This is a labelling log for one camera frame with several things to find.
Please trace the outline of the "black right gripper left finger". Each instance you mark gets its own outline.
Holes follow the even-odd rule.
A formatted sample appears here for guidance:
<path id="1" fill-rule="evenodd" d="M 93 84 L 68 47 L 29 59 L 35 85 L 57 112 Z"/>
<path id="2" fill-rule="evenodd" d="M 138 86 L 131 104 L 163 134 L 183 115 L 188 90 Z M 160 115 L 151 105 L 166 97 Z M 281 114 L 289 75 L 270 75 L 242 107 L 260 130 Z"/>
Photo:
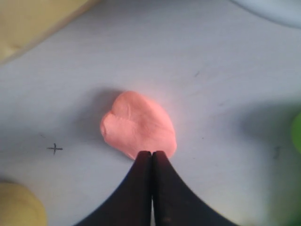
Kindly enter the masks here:
<path id="1" fill-rule="evenodd" d="M 139 152 L 131 169 L 111 196 L 79 226 L 149 226 L 151 224 L 152 154 Z"/>

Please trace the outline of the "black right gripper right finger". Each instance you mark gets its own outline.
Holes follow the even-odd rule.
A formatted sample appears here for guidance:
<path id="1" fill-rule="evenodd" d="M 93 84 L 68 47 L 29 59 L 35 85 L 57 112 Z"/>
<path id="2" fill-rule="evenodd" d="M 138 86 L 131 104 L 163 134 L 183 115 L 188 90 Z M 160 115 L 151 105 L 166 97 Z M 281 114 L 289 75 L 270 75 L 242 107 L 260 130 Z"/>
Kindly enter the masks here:
<path id="1" fill-rule="evenodd" d="M 152 155 L 152 198 L 157 226 L 234 226 L 199 199 L 163 151 Z"/>

